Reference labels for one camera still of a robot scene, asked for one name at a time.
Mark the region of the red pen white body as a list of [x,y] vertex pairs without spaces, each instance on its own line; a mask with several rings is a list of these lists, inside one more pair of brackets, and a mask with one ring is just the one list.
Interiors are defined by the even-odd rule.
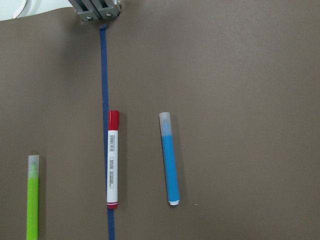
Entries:
[[118,140],[119,140],[120,112],[108,112],[107,131],[107,194],[108,209],[118,206]]

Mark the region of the blue pen white cap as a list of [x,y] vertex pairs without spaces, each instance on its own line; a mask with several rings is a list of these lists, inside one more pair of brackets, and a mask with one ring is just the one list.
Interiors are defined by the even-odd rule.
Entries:
[[162,155],[166,181],[167,200],[170,206],[180,203],[180,192],[176,169],[175,150],[169,112],[159,113]]

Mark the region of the green pen white cap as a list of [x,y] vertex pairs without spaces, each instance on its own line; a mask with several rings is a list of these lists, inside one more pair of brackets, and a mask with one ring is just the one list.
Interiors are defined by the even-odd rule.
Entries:
[[28,156],[26,239],[39,238],[39,155]]

